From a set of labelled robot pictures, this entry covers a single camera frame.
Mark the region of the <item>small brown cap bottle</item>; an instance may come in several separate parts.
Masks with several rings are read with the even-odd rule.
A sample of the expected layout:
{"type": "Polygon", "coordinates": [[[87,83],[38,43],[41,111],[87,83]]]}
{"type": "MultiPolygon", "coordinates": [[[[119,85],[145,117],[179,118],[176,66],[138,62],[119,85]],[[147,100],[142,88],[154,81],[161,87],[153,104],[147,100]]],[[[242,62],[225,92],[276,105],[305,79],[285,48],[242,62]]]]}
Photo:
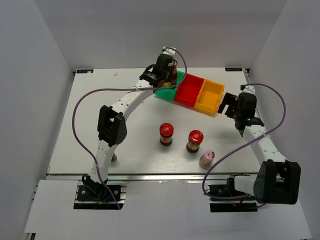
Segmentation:
{"type": "Polygon", "coordinates": [[[163,88],[170,88],[172,85],[173,84],[171,82],[165,82],[162,87],[163,88]]]}

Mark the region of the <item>yellow cap sauce bottle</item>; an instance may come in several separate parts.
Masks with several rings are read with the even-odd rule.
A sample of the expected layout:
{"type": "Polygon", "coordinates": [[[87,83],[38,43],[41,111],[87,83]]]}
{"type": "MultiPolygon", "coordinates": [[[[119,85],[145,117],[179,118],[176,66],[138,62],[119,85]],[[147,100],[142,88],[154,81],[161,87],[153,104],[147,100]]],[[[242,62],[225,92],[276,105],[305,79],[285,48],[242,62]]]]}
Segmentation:
{"type": "Polygon", "coordinates": [[[174,60],[173,64],[172,64],[172,69],[171,69],[171,84],[172,85],[177,84],[177,78],[178,78],[177,65],[178,65],[178,62],[176,60],[174,60]]]}

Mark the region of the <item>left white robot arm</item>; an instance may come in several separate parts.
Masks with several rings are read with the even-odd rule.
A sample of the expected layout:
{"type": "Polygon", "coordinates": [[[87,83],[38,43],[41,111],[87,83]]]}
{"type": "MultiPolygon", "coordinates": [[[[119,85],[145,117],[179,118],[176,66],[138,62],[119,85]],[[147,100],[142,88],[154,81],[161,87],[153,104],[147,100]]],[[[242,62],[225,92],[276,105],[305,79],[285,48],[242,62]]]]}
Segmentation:
{"type": "Polygon", "coordinates": [[[103,105],[99,110],[97,132],[98,148],[95,166],[88,176],[82,177],[83,185],[95,200],[106,197],[108,190],[104,184],[108,181],[108,171],[115,149],[127,136],[126,121],[130,114],[148,97],[166,82],[176,83],[173,79],[176,52],[170,49],[161,53],[155,64],[148,66],[134,88],[110,106],[103,105]]]}

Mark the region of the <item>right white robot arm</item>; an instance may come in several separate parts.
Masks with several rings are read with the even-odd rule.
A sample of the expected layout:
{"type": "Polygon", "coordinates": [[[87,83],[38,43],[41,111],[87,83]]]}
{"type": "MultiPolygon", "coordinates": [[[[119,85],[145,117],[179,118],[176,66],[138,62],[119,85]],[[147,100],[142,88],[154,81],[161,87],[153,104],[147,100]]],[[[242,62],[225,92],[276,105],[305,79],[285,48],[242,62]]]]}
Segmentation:
{"type": "Polygon", "coordinates": [[[298,200],[301,167],[287,160],[267,136],[262,120],[255,116],[257,98],[254,94],[226,93],[218,113],[235,121],[235,128],[250,144],[260,169],[256,175],[236,175],[225,188],[226,195],[236,200],[243,193],[254,196],[260,204],[294,205],[298,200]]]}

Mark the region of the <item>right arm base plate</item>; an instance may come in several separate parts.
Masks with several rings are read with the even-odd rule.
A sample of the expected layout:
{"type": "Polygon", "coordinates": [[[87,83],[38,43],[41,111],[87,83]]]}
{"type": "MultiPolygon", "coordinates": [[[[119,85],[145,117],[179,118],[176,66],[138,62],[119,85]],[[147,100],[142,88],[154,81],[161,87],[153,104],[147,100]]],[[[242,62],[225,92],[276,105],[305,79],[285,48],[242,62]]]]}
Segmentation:
{"type": "Polygon", "coordinates": [[[254,196],[246,196],[247,193],[235,189],[234,175],[230,175],[224,184],[209,184],[207,193],[220,198],[210,198],[211,213],[249,213],[257,212],[258,205],[254,196]]]}

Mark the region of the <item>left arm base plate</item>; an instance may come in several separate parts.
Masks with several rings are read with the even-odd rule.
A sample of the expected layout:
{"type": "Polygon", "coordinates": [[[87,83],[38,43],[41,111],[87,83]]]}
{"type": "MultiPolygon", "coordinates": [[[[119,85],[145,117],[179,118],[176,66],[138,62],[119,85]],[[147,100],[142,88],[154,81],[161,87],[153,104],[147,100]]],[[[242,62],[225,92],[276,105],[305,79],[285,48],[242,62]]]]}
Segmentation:
{"type": "Polygon", "coordinates": [[[120,210],[126,199],[127,186],[120,184],[108,185],[112,191],[116,202],[110,192],[103,188],[98,196],[94,195],[83,184],[79,184],[76,189],[73,209],[74,210],[120,210]]]}

